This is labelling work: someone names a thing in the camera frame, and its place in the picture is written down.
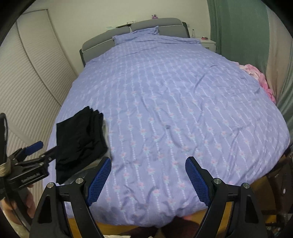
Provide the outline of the person's left hand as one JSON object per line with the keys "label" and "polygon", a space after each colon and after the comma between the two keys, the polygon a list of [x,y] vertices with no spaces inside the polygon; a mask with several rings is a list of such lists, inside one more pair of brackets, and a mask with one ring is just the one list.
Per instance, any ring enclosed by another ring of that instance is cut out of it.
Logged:
{"label": "person's left hand", "polygon": [[[36,206],[34,202],[34,197],[30,190],[27,190],[25,204],[26,204],[27,214],[29,215],[30,218],[33,219],[35,211],[36,211]],[[21,225],[20,220],[14,214],[14,210],[17,208],[17,204],[15,203],[15,201],[9,202],[7,198],[4,198],[1,200],[1,208],[3,212],[5,213],[7,219],[9,219],[14,224]]]}

